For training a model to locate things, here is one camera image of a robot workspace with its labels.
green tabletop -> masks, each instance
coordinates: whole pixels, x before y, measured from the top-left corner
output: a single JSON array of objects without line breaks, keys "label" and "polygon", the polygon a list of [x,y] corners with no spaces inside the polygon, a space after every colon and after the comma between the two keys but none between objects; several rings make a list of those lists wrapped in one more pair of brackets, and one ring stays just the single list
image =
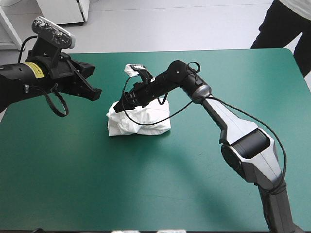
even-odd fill
[{"label": "green tabletop", "polygon": [[[290,51],[72,57],[95,65],[88,81],[103,90],[101,98],[63,94],[70,111],[65,118],[42,96],[8,108],[0,124],[0,229],[267,231],[257,188],[226,164],[220,130],[200,105],[173,117],[163,135],[108,136],[106,113],[121,96],[125,65],[144,64],[155,76],[182,60],[200,63],[199,75],[214,96],[277,132],[288,155],[294,222],[311,230],[311,96]],[[181,89],[168,100],[171,113],[189,102]]]}]

robotic arm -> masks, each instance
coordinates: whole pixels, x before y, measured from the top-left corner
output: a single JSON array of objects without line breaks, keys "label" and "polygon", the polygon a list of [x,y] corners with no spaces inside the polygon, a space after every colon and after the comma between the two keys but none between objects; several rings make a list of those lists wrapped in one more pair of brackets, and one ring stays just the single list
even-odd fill
[{"label": "robotic arm", "polygon": [[214,99],[211,87],[189,65],[172,62],[154,79],[145,67],[131,65],[143,82],[134,84],[114,106],[117,112],[131,110],[181,87],[194,103],[201,104],[221,129],[219,143],[225,161],[243,179],[259,187],[264,217],[272,233],[303,233],[293,223],[284,175],[278,164],[275,142],[251,121],[238,118]]},{"label": "robotic arm", "polygon": [[[43,17],[32,23],[32,30],[38,36],[26,62],[0,66],[0,112],[11,103],[44,95],[54,113],[64,117],[69,111],[59,92],[97,100],[101,90],[86,81],[95,67],[61,52],[74,47],[74,35]],[[55,108],[48,93],[59,98],[65,113]]]}]

black pants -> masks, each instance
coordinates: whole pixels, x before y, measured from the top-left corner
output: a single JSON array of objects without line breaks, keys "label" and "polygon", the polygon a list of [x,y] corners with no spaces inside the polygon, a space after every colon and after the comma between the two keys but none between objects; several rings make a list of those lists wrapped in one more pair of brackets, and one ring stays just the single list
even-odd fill
[{"label": "black pants", "polygon": [[311,71],[310,20],[301,17],[279,0],[274,0],[259,31],[252,49],[282,48],[302,33],[294,51],[294,58],[303,77]]}]

white shirt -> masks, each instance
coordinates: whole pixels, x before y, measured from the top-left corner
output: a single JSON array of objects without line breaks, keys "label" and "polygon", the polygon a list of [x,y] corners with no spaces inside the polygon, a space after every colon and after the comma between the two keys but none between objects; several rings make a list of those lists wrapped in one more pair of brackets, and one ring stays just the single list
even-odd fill
[{"label": "white shirt", "polygon": [[303,18],[311,20],[311,0],[280,0],[280,2]]}]

gray floor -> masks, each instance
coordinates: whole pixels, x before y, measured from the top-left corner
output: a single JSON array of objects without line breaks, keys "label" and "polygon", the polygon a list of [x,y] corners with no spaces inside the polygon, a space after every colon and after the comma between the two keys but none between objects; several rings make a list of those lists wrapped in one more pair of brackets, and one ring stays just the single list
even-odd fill
[{"label": "gray floor", "polygon": [[[77,37],[75,48],[67,52],[246,49],[258,34],[271,2],[91,0],[88,22],[65,26]],[[3,10],[22,40],[33,35],[31,22],[42,15],[35,0],[22,0]],[[293,51],[297,40],[287,48]],[[16,63],[17,56],[17,51],[0,50],[0,65]],[[310,88],[311,75],[306,81]]]}]

